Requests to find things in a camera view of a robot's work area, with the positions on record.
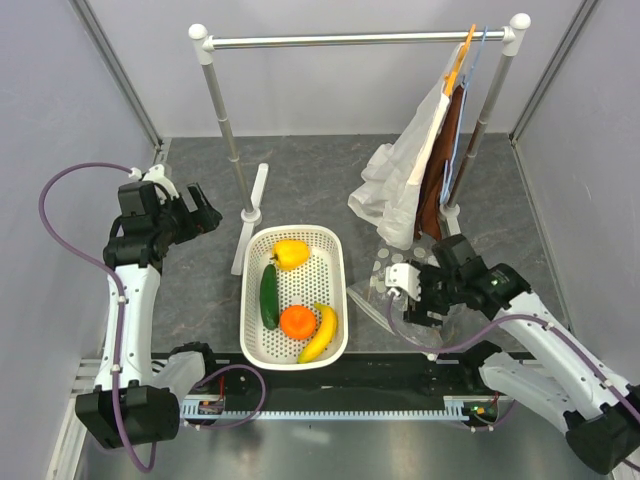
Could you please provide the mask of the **orange fruit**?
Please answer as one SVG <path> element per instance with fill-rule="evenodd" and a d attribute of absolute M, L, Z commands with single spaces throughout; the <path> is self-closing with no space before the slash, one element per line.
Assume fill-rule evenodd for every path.
<path fill-rule="evenodd" d="M 316 330 L 317 320 L 314 312 L 303 305 L 292 305 L 280 316 L 280 328 L 284 334 L 294 340 L 306 340 Z"/>

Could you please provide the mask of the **green cucumber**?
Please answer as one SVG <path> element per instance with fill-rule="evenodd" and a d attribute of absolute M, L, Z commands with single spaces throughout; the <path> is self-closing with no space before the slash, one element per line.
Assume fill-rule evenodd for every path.
<path fill-rule="evenodd" d="M 268 264 L 263 270 L 259 286 L 259 306 L 263 326 L 275 330 L 279 326 L 279 296 L 276 267 Z"/>

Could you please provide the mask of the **yellow bell pepper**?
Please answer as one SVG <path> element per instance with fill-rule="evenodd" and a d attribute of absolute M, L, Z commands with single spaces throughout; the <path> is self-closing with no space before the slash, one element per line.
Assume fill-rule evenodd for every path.
<path fill-rule="evenodd" d="M 301 240 L 285 239 L 275 243 L 271 259 L 282 271 L 292 271 L 303 265 L 311 256 L 311 250 Z"/>

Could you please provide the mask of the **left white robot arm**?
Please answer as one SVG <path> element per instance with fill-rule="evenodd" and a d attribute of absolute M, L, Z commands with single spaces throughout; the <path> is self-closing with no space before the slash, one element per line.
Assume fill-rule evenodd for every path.
<path fill-rule="evenodd" d="M 121 213 L 103 250 L 109 314 L 103 358 L 92 392 L 76 401 L 79 420 L 105 449 L 173 439 L 180 406 L 194 389 L 208 393 L 219 382 L 213 353 L 202 342 L 177 347 L 167 363 L 152 365 L 152 317 L 163 260 L 170 246 L 215 230 L 221 214 L 197 183 L 188 187 L 196 208 L 149 180 L 118 190 Z"/>

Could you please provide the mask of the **yellow banana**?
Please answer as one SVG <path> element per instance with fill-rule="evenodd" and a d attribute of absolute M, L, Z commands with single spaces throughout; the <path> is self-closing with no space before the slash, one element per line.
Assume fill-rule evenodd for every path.
<path fill-rule="evenodd" d="M 315 303 L 314 307 L 321 314 L 321 323 L 315 336 L 298 356 L 299 364 L 306 364 L 319 357 L 332 342 L 338 327 L 338 316 L 329 305 Z"/>

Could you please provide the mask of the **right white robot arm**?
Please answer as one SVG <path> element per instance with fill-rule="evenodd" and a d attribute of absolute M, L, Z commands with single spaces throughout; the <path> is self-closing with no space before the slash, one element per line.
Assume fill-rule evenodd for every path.
<path fill-rule="evenodd" d="M 408 320 L 428 325 L 464 305 L 488 319 L 450 352 L 483 352 L 458 368 L 467 392 L 503 393 L 552 424 L 591 470 L 632 467 L 639 449 L 639 388 L 583 346 L 531 285 L 504 263 L 488 267 L 456 234 L 432 247 L 432 264 L 412 261 L 386 270 L 391 294 L 409 298 Z"/>

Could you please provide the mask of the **clear zip top bag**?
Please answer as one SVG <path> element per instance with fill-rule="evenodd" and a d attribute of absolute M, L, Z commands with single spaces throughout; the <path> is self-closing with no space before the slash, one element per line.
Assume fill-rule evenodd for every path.
<path fill-rule="evenodd" d="M 349 286 L 348 295 L 370 320 L 392 333 L 386 316 L 389 300 L 388 288 L 385 284 L 386 269 L 396 263 L 411 261 L 437 266 L 438 262 L 431 250 L 434 243 L 432 238 L 422 237 L 408 250 L 400 250 L 389 246 L 384 240 L 380 241 L 371 260 L 372 268 L 368 278 Z M 457 305 L 449 310 L 449 315 L 446 317 L 428 312 L 428 320 L 441 321 L 441 324 L 434 327 L 411 324 L 405 321 L 409 300 L 405 292 L 394 300 L 392 319 L 402 336 L 414 344 L 429 348 L 443 348 L 458 344 L 467 334 L 465 322 L 475 320 L 472 312 L 467 311 L 463 305 Z"/>

